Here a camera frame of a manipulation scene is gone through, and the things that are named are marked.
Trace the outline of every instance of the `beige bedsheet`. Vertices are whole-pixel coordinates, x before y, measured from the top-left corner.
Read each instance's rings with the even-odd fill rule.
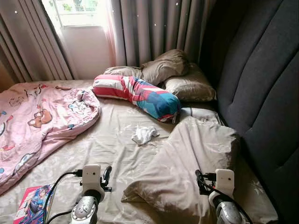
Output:
[[[88,88],[92,80],[51,81],[47,84]],[[99,205],[99,224],[162,224],[163,218],[146,203],[122,203],[126,186],[145,169],[173,130],[173,124],[159,122],[131,103],[117,99],[100,99],[101,117],[87,131],[67,143],[25,174],[9,191],[0,196],[0,224],[12,223],[25,189],[53,183],[64,172],[98,163],[104,169],[113,167],[107,193]],[[137,126],[154,126],[160,133],[144,146],[131,140]],[[235,198],[257,223],[276,220],[277,215],[263,188],[243,160],[236,166]],[[81,178],[66,176],[58,185],[50,216],[73,208],[81,193]],[[70,215],[54,219],[53,224],[66,224]]]

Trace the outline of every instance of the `book cover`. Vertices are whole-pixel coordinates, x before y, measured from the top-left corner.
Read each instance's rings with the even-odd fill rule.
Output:
[[[43,208],[53,184],[27,188],[18,208],[13,224],[42,224]],[[52,205],[54,191],[48,201],[47,213]]]

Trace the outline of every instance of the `headboard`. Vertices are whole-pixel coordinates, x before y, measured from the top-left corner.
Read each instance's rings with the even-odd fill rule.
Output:
[[[219,0],[200,67],[280,223],[299,223],[298,0]]]

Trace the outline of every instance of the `white cloth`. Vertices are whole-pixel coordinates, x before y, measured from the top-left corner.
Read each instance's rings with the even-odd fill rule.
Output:
[[[135,135],[132,136],[132,140],[138,145],[143,145],[151,140],[152,136],[156,137],[159,133],[155,127],[138,127]]]

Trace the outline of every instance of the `pink blanket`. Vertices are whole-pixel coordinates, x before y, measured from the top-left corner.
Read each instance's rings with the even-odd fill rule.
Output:
[[[90,90],[23,83],[0,93],[0,195],[99,114]]]

